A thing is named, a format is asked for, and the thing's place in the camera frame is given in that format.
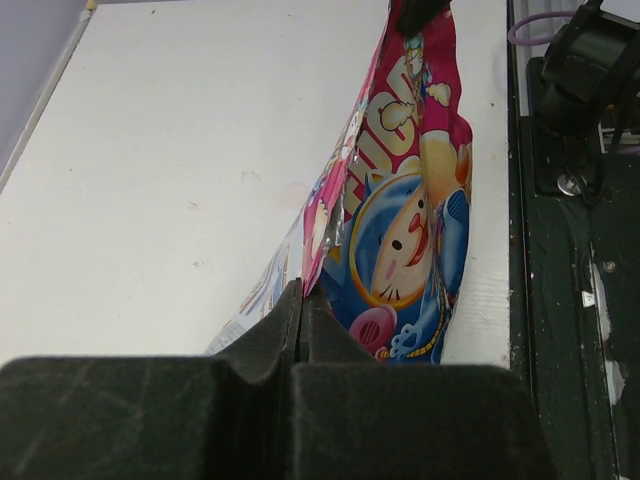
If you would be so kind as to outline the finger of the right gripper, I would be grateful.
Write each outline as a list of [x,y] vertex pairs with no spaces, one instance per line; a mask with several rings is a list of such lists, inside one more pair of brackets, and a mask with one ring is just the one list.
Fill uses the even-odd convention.
[[397,31],[403,36],[418,35],[450,3],[451,0],[404,0],[397,20]]

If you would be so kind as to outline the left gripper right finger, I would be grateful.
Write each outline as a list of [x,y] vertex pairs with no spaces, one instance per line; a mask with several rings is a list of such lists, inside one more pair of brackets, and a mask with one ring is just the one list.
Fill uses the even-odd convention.
[[551,479],[527,388],[494,366],[377,362],[309,296],[292,372],[295,479]]

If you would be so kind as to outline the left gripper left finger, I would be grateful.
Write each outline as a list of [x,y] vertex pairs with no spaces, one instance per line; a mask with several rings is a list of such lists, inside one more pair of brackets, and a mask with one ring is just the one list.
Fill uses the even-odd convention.
[[1,370],[5,479],[282,479],[302,314],[275,308],[213,356],[23,357]]

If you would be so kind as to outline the pink pet food bag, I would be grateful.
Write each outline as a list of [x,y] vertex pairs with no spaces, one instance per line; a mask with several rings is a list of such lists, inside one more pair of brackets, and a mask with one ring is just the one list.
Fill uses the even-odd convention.
[[393,1],[365,81],[306,203],[218,353],[276,306],[288,283],[320,287],[336,320],[383,362],[441,360],[468,252],[472,130],[459,114],[447,2],[414,36]]

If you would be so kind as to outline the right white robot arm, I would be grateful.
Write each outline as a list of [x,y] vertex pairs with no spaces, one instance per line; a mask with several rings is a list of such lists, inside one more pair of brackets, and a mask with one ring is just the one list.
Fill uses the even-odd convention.
[[[526,24],[552,16],[568,20],[554,35],[518,36]],[[587,139],[609,109],[631,107],[639,93],[639,23],[605,10],[601,1],[522,19],[507,38],[512,45],[546,47],[542,56],[529,59],[525,70],[528,112],[550,139]]]

